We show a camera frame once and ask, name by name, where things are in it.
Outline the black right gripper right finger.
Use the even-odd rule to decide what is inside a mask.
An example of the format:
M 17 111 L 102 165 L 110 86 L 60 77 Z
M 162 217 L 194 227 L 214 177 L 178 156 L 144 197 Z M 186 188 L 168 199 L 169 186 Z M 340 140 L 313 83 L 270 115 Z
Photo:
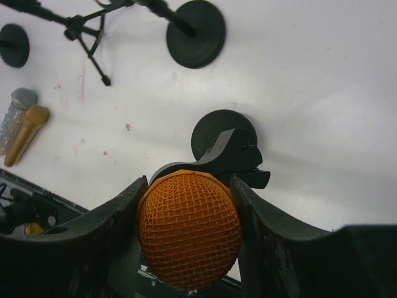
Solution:
M 230 183 L 241 221 L 244 297 L 395 297 L 396 226 L 329 232 L 287 214 L 239 178 Z

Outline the black round-base orange-mic stand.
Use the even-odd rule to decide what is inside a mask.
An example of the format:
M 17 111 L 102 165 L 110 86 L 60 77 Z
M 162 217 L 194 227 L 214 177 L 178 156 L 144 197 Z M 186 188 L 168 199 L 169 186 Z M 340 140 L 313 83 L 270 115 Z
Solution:
M 233 176 L 254 189 L 264 189 L 269 183 L 270 172 L 258 168 L 263 158 L 256 130 L 239 112 L 222 109 L 203 116 L 192 132 L 190 146 L 195 161 L 164 165 L 149 183 L 180 170 L 208 173 L 226 187 Z

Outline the orange microphone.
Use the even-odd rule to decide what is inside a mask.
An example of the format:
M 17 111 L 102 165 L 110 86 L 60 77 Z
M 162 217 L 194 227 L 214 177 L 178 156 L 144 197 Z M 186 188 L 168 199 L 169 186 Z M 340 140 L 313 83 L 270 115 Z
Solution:
M 208 173 L 157 179 L 138 203 L 137 234 L 153 273 L 183 291 L 202 290 L 233 267 L 242 227 L 228 187 Z

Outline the black round-base shock-mount stand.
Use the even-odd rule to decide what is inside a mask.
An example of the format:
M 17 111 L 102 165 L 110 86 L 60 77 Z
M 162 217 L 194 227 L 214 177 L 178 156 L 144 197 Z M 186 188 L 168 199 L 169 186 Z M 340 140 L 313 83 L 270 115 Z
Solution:
M 12 68 L 22 68 L 30 53 L 29 38 L 17 24 L 6 24 L 1 29 L 1 58 Z

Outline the gold microphone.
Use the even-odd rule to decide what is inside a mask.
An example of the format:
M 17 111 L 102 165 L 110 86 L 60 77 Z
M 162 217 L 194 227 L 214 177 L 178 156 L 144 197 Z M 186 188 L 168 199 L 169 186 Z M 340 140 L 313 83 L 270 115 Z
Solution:
M 21 128 L 7 152 L 4 165 L 12 167 L 20 161 L 38 131 L 48 122 L 50 111 L 40 105 L 31 106 L 24 114 Z

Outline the black round-base clip stand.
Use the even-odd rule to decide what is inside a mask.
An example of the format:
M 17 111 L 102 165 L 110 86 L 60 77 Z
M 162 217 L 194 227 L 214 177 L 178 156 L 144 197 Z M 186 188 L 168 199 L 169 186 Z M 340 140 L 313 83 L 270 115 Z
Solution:
M 166 43 L 181 66 L 203 68 L 221 53 L 226 40 L 226 22 L 220 10 L 208 1 L 189 1 L 172 11 L 166 1 L 136 1 L 169 21 Z

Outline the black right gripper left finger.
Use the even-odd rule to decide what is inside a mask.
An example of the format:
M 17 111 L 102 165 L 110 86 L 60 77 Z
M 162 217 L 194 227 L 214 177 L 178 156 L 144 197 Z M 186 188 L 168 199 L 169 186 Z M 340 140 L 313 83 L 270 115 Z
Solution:
M 1 297 L 134 297 L 145 176 L 43 235 L 1 237 Z

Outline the glitter silver-head microphone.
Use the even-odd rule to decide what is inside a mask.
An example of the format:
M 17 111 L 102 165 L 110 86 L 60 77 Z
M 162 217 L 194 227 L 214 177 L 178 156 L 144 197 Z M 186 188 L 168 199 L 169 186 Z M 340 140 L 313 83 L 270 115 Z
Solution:
M 34 90 L 17 88 L 11 94 L 11 103 L 1 123 L 1 156 L 9 151 L 25 115 L 25 112 L 36 105 L 38 95 Z

